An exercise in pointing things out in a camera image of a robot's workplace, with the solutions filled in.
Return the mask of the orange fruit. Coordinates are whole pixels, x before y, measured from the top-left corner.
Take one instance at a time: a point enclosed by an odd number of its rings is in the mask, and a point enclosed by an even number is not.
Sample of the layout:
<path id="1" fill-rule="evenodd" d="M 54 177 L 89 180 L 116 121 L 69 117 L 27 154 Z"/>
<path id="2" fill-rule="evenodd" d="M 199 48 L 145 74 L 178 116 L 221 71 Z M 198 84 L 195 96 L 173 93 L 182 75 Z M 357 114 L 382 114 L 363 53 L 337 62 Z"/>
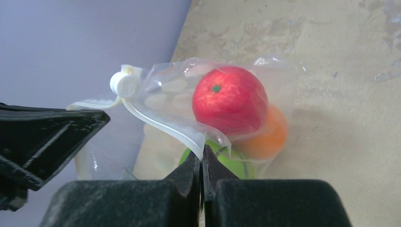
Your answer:
<path id="1" fill-rule="evenodd" d="M 254 137 L 235 141 L 234 146 L 248 158 L 268 159 L 283 149 L 287 134 L 288 123 L 284 114 L 274 105 L 269 105 L 263 130 Z"/>

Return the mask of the clear zip top bag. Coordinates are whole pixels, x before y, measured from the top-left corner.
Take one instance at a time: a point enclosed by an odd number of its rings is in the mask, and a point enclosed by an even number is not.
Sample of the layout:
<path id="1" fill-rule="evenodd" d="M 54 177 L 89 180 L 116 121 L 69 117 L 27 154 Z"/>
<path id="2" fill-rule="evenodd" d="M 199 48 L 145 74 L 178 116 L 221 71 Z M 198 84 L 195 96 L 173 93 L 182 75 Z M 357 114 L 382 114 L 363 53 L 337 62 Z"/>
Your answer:
<path id="1" fill-rule="evenodd" d="M 110 122 L 76 156 L 80 180 L 162 179 L 206 146 L 241 179 L 263 178 L 283 150 L 305 68 L 276 56 L 252 65 L 202 58 L 122 65 L 111 94 L 69 105 Z"/>

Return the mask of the red apple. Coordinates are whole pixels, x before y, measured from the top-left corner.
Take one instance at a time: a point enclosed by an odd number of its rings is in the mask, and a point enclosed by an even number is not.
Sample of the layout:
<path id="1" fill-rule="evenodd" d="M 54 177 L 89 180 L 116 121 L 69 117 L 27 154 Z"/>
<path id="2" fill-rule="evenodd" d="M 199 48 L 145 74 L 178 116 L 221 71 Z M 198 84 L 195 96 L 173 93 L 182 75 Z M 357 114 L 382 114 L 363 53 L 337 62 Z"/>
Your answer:
<path id="1" fill-rule="evenodd" d="M 192 96 L 192 111 L 198 122 L 225 135 L 248 134 L 267 120 L 268 96 L 250 71 L 225 66 L 200 79 Z"/>

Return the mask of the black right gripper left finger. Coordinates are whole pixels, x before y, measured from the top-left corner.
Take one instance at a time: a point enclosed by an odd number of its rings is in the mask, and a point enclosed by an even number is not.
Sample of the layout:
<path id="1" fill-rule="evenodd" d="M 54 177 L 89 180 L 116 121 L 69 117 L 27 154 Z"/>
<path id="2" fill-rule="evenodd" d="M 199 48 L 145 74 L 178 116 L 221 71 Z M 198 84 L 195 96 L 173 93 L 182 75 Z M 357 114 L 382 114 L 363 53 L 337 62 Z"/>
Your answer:
<path id="1" fill-rule="evenodd" d="M 43 227 L 196 227 L 199 159 L 190 154 L 162 180 L 74 181 L 53 196 Z"/>

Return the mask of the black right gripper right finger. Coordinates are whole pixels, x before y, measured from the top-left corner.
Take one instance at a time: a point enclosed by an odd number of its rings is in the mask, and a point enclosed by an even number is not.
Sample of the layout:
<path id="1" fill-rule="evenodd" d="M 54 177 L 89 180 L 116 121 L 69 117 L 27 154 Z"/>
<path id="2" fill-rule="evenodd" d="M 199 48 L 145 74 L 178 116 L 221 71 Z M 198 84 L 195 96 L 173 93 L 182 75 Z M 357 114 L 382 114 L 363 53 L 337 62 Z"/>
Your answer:
<path id="1" fill-rule="evenodd" d="M 339 195 L 322 180 L 241 180 L 210 146 L 203 151 L 202 177 L 208 227 L 351 226 Z"/>

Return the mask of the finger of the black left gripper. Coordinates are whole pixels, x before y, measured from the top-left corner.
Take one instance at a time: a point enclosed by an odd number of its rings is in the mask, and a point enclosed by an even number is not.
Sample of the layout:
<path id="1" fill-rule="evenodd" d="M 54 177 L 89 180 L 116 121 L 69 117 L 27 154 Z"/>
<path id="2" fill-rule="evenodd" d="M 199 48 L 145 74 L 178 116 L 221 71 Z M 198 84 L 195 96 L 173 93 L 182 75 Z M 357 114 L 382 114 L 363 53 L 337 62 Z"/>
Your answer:
<path id="1" fill-rule="evenodd" d="M 102 110 L 0 105 L 0 208 L 16 211 L 53 179 L 110 117 Z"/>

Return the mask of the green ridged squash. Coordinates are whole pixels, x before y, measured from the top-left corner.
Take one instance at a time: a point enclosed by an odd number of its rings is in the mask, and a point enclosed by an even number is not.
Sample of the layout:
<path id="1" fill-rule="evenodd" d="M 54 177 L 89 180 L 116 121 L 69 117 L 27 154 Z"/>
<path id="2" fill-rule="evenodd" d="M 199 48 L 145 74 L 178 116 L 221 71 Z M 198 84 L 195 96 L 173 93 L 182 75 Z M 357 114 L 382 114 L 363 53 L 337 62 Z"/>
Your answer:
<path id="1" fill-rule="evenodd" d="M 255 179 L 255 169 L 253 164 L 245 161 L 234 148 L 231 148 L 231 155 L 225 143 L 221 144 L 214 140 L 206 140 L 206 145 L 210 146 L 218 161 L 240 179 Z"/>

